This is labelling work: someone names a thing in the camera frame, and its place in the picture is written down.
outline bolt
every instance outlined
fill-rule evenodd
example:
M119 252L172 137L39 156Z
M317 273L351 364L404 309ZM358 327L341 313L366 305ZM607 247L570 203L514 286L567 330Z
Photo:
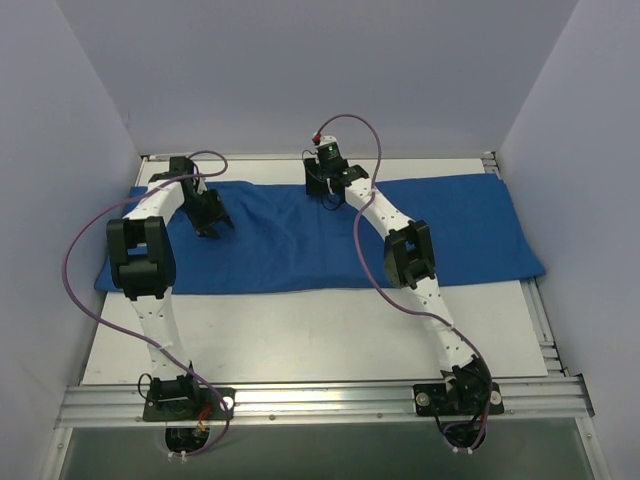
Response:
M231 397L222 397L222 399L224 400L224 403L227 405L227 409L231 410L233 408L233 405L235 404L235 402L233 401L233 398L231 398Z
M502 402L500 392L496 392L495 390L491 392L491 405L500 405L500 402Z
M416 403L421 407L429 406L429 395L424 392L420 392L418 395L416 395Z

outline blue cloth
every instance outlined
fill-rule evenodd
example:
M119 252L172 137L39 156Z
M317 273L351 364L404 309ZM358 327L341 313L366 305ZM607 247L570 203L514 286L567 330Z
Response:
M177 211L168 225L177 264L177 294L272 293L318 288L369 288L352 237L355 210L325 210L301 185L216 182L235 230L221 239L196 236ZM542 275L504 183L491 174L379 182L402 212L430 226L441 285L500 282ZM144 188L133 188L132 195ZM384 242L362 219L361 244L382 286ZM109 262L98 290L115 291Z

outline white table surface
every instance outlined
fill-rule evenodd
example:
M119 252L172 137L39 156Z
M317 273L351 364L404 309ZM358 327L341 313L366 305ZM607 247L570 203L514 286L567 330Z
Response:
M203 172L220 167L209 160L198 163ZM373 161L357 163L373 171ZM167 165L145 162L139 184L166 171ZM467 173L484 173L481 160L394 159L383 163L379 180ZM299 160L235 160L221 178L295 184L304 181L304 174ZM401 291L390 290L390 294L406 302ZM442 294L494 377L547 375L519 281L444 287ZM194 367L213 382L441 378L421 321L396 311L371 289L174 295L173 303ZM141 331L121 293L107 294L102 315ZM150 369L145 344L99 326L82 383L133 384Z

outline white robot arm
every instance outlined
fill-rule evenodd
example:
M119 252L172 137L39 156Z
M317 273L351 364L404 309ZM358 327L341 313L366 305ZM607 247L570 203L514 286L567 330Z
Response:
M362 167L350 166L340 155L335 137L318 133L314 144L315 157L303 158L307 195L319 196L321 201L325 195L338 195L338 206L352 206L373 225L384 239L385 276L406 294L412 308L390 303L421 319L438 356L444 384L414 386L416 413L436 417L452 446L469 451L477 448L485 430L484 421L478 424L476 420L501 413L504 407L500 401L489 407L492 392L499 393L498 386L478 350L455 328L442 298L429 226L400 212L372 185ZM443 426L438 420L442 415L469 415L472 420Z
M371 181L368 179L360 178L354 180L350 186L345 188L345 201L356 210L360 210L370 199ZM411 218L398 211L380 191L376 192L373 203L364 211L363 215L383 239L389 238L389 242L393 241L394 233L411 228L412 225L417 225ZM399 241L404 249L405 239L400 238ZM412 245L411 248L417 249L419 247ZM396 272L387 270L388 276L394 275L394 273ZM404 282L400 281L400 279L392 280L391 283L394 286L402 286L412 304L413 310L435 313L447 320L449 324L454 324L453 317L440 294L440 286L435 275L432 277L427 275L415 281L413 285L408 286L403 286ZM454 366L464 367L471 363L474 355L473 351L451 328L446 327L442 322L434 318L421 318L438 355L438 362L442 372L452 373Z
M194 173L194 163L186 157L172 157L169 171L154 175L147 191L168 179ZM182 208L199 236L218 238L213 226L220 220L233 227L216 190L208 190L200 178L188 178L159 188L122 219L107 223L107 245L111 277L122 288L136 311L146 337L183 365L191 365L180 339L171 302L176 279L176 264L166 225ZM149 345L152 370L145 402L145 421L191 419L209 400L208 390L200 389L195 379L168 361L156 347Z
M360 166L349 166L340 155L336 138L322 136L316 147L316 159L305 159L307 193L337 194L340 201L356 210L372 196L371 180ZM435 275L435 258L429 227L400 212L379 190L363 216L385 241L385 273L394 287L402 288L413 310L434 313L454 324ZM462 339L433 318L421 317L438 355L443 375L454 367L473 361L474 352Z

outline white panel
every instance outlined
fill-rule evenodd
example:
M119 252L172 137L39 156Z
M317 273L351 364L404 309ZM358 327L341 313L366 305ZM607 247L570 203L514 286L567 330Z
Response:
M640 3L581 0L502 149L560 355L614 478L638 478Z
M294 152L354 111L393 157L497 149L575 3L59 0L144 153Z
M0 72L0 465L31 479L95 328L64 293L62 254L125 193L136 151L53 0L0 2ZM71 268L95 308L103 228Z
M373 167L373 161L358 163ZM205 160L199 166L213 172L219 163ZM167 162L146 163L141 183L166 169ZM390 160L383 163L380 179L482 172L478 159ZM224 179L300 183L303 167L300 160L232 161ZM399 295L396 290L390 293ZM547 374L520 282L448 287L443 296L494 375ZM408 299L398 300L409 304ZM441 377L422 321L387 306L373 290L176 295L174 311L195 367L212 381ZM137 316L119 293L107 295L103 315L140 330ZM150 365L144 344L99 327L83 383L135 383Z

